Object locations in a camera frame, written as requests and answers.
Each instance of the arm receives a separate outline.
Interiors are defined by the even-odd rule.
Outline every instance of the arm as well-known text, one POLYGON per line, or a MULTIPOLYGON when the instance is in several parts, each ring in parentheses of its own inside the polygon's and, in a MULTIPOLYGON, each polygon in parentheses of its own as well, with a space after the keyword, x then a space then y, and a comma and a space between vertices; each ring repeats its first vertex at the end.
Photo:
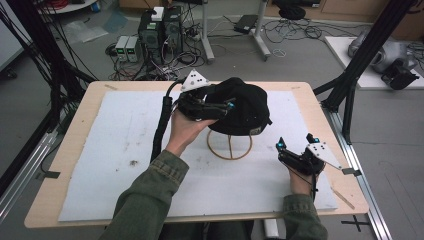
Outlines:
POLYGON ((178 110, 172 116, 171 136, 165 150, 123 192, 111 224, 100 239, 157 239, 188 171, 179 158, 197 135, 214 121, 190 121, 178 110))
POLYGON ((321 224, 314 202, 310 197, 311 176, 302 176, 293 169, 290 172, 290 186, 293 195, 286 196, 283 203, 283 218, 287 239, 327 239, 327 229, 321 224))

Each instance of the floor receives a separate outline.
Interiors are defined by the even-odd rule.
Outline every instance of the floor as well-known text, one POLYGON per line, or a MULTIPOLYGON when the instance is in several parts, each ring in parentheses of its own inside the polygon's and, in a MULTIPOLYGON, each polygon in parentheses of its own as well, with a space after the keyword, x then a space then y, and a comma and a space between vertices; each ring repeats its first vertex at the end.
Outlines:
MULTIPOLYGON (((94 41, 74 43, 72 48, 87 67, 101 80, 113 73, 113 64, 105 54, 105 48, 116 42, 120 35, 137 33, 137 21, 123 21, 113 7, 93 14, 89 10, 62 16, 63 24, 75 20, 89 20, 88 27, 107 26, 114 29, 111 19, 119 26, 109 34, 94 41)), ((214 34, 228 34, 229 23, 224 18, 211 19, 209 24, 217 26, 214 34)), ((345 28, 359 34, 367 26, 345 28)), ((333 35, 342 33, 327 29, 333 35)), ((276 32, 271 39, 281 39, 276 32)), ((334 79, 342 71, 341 65, 330 49, 321 41, 312 39, 285 40, 266 45, 285 51, 285 57, 271 56, 263 61, 253 40, 248 37, 210 38, 216 61, 196 67, 203 76, 211 80, 240 77, 245 81, 304 81, 312 88, 334 79)), ((58 41, 65 52, 63 41, 58 41)), ((49 110, 49 88, 31 60, 21 55, 12 65, 18 74, 16 79, 4 76, 0 79, 0 174, 20 151, 26 140, 49 110)), ((181 70, 187 74, 191 68, 181 70)), ((324 100, 328 93, 317 96, 324 100)), ((358 90, 352 119, 351 140, 360 159, 374 196, 378 202, 393 239, 422 239, 424 236, 424 94, 422 90, 365 91, 358 90)), ((340 107, 343 116, 343 105, 340 107)), ((52 160, 50 156, 45 165, 52 160)), ((13 209, 0 225, 2 239, 97 239, 104 227, 27 229, 23 221, 41 185, 41 180, 30 181, 13 209)), ((368 222, 366 216, 356 216, 360 222, 368 222)), ((367 225, 358 228, 342 221, 354 221, 353 216, 321 217, 328 228, 329 239, 374 239, 367 225)), ((284 223, 278 220, 280 236, 284 236, 284 223)), ((263 239, 263 227, 256 222, 253 239, 263 239)))

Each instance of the black hat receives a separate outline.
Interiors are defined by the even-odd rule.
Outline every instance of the black hat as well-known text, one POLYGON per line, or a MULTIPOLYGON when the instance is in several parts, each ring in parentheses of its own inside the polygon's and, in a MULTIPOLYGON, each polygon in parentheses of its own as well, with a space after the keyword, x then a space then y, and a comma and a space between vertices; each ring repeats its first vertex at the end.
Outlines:
POLYGON ((240 78, 230 78, 216 85, 215 92, 206 96, 206 103, 224 103, 235 98, 235 108, 224 119, 209 125, 213 131, 232 135, 259 135, 268 124, 269 119, 266 92, 252 84, 246 84, 240 78))

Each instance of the wooden tabletop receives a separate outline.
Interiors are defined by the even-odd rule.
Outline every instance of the wooden tabletop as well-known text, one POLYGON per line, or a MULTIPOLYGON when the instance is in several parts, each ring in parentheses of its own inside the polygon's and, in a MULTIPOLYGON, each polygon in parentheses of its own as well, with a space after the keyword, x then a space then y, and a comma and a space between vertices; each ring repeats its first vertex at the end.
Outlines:
MULTIPOLYGON (((72 123, 52 162, 50 171, 60 172, 57 179, 44 182, 25 219, 28 228, 108 225, 110 221, 59 222, 59 214, 68 191, 69 180, 81 155, 86 138, 108 91, 166 91, 172 82, 93 82, 81 101, 72 123)), ((310 132, 325 139, 343 168, 348 168, 343 152, 309 84, 304 82, 249 82, 272 91, 291 91, 310 132)), ((354 215, 368 212, 368 204, 353 175, 344 175, 331 167, 324 170, 338 204, 336 210, 318 211, 319 215, 354 215)))

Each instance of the white board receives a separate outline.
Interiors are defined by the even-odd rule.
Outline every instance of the white board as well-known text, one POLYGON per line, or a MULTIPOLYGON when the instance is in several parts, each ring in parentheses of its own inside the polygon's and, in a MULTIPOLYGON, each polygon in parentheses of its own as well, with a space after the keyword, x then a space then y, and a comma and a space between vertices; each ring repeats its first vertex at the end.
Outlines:
MULTIPOLYGON (((344 68, 349 65, 351 58, 347 54, 348 47, 356 37, 325 37, 327 45, 330 47, 334 55, 336 55, 339 62, 344 68)), ((419 76, 420 78, 413 81, 409 86, 404 88, 407 89, 424 89, 424 78, 414 69, 411 73, 419 76)), ((371 67, 367 67, 364 73, 358 80, 358 88, 361 90, 391 90, 383 80, 381 80, 381 74, 375 72, 371 67)))
MULTIPOLYGON (((59 221, 112 218, 118 196, 149 164, 163 95, 144 91, 105 95, 72 174, 59 221), (138 163, 132 166, 131 161, 138 163)), ((213 155, 206 144, 208 128, 186 149, 181 158, 190 170, 173 197, 169 217, 282 211, 290 185, 275 144, 282 136, 288 149, 300 154, 307 144, 308 131, 291 92, 268 92, 268 103, 273 124, 253 137, 246 157, 228 161, 213 155)), ((232 139, 235 155, 240 154, 238 142, 242 141, 232 139)), ((324 173, 318 189, 316 207, 337 208, 324 173)))

